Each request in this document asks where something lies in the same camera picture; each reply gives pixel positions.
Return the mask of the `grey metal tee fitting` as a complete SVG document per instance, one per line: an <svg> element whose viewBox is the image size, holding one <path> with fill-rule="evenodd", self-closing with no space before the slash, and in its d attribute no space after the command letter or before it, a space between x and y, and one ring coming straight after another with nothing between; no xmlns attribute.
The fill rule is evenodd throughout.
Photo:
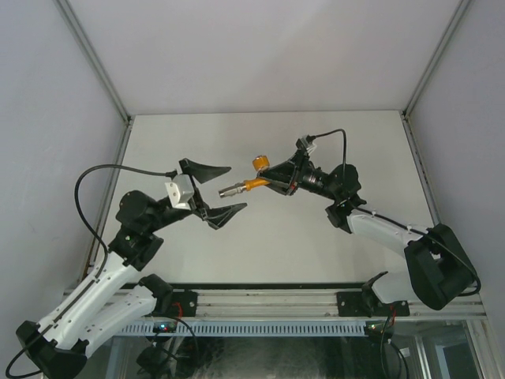
<svg viewBox="0 0 505 379"><path fill-rule="evenodd" d="M246 191L246 185L243 183L237 183L233 186L226 187L225 189L221 189L219 191L219 197L224 198L224 197L232 197L237 194L243 193Z"/></svg>

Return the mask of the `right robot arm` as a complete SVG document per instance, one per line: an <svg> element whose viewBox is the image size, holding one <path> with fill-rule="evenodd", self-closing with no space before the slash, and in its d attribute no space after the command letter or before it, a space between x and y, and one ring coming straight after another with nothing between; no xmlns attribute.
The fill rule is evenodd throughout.
<svg viewBox="0 0 505 379"><path fill-rule="evenodd" d="M256 157L252 165L257 178L277 193L291 196L305 190L327 198L332 203L325 212L334 227L377 242L405 260L405 269L381 272L365 283L362 304L368 313L379 315L392 303L413 299L441 310L481 289L477 271L450 227L405 225L365 208L355 166L342 163L326 173L302 150L275 166L266 156Z"/></svg>

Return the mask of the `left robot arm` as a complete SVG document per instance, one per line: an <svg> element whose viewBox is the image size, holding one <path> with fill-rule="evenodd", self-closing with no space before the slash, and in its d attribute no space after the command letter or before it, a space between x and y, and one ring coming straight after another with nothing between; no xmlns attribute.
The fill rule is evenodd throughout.
<svg viewBox="0 0 505 379"><path fill-rule="evenodd" d="M141 272L163 239L156 232L195 215L214 230L245 208L244 203L212 208L199 184L230 171L182 159L177 170L163 172L167 195L155 200L139 190L126 193L116 215L120 229L104 255L73 292L39 321L16 330L22 350L47 378L75 378L87 360L116 332L137 318L167 316L173 288L156 274Z"/></svg>

